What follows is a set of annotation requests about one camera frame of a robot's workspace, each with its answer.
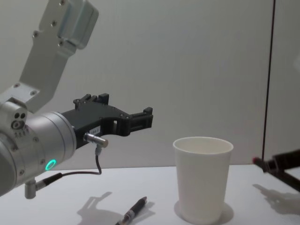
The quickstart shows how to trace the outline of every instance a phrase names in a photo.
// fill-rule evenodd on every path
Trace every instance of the cable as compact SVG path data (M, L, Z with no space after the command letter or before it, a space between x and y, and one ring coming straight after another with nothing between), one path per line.
M39 182L39 184L43 184L39 189L47 187L49 184L52 184L53 182L59 180L62 177L69 176L69 175L75 175L75 174L92 174L92 175L101 175L102 170L99 164L99 156L96 155L96 165L99 172L89 172L89 171L75 171L75 172L67 172L67 173L57 173L51 177L45 178Z
M74 174L93 174L93 175L101 175L102 174L102 170L99 164L99 156L96 156L96 165L97 165L97 169L99 170L99 172L88 172L88 171L75 171L75 172L68 172L68 173L63 173L62 176L69 176L69 175L74 175Z

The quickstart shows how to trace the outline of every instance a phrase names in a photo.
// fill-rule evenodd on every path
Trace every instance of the cup rim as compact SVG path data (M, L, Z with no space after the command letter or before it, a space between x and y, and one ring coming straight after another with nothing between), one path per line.
M179 147L176 146L176 143L179 142L179 141L182 141L182 140L186 140L186 139L213 139L213 140L218 140L218 141L222 141L222 142L225 142L227 144L229 144L230 148L229 150L225 150L225 151L222 151L222 152L213 152L213 153L196 153L196 152L192 152L192 151L188 151L188 150L184 150L184 149L181 149ZM180 151L183 151L183 152L186 152L186 153L190 153L190 154L197 154L197 155L220 155L220 154L225 154L225 153L228 153L228 152L231 152L233 150L233 144L230 143L229 141L226 141L226 140L223 140L223 139L220 139L220 138L215 138L215 137L201 137L201 136L194 136L194 137L183 137L183 138L180 138L180 139L177 139L176 141L173 142L173 147L175 149L178 149Z

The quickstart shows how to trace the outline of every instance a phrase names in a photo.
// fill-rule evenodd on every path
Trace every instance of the green led ring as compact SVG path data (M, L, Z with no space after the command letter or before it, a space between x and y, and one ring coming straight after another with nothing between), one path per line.
M49 161L49 163L46 165L46 170L51 170L56 165L56 160L52 159Z

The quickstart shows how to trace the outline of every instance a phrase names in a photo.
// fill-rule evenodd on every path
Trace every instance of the label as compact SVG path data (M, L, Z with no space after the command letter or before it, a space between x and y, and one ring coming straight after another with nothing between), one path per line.
M100 131L101 131L101 126L95 127L94 129L90 130L90 134L91 135L97 135L97 134L100 133Z

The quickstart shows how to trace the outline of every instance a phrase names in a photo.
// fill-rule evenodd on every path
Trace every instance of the screw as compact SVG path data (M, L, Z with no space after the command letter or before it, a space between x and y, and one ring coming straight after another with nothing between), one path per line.
M57 21L53 20L52 23L51 23L51 26L55 27L56 25L57 25Z
M13 124L12 124L12 127L14 129L17 129L19 126L20 126L20 123L18 121L14 121Z
M31 96L34 96L36 93L37 93L37 91L36 91L36 90L33 90L32 92L30 92L30 95L31 95Z
M37 31L35 31L35 32L33 32L33 35L32 35L34 38L36 38L37 36L38 36L38 32Z
M35 142L35 143L38 143L38 142L39 142L39 139L38 139L37 137L34 137L32 140L33 140L33 142Z

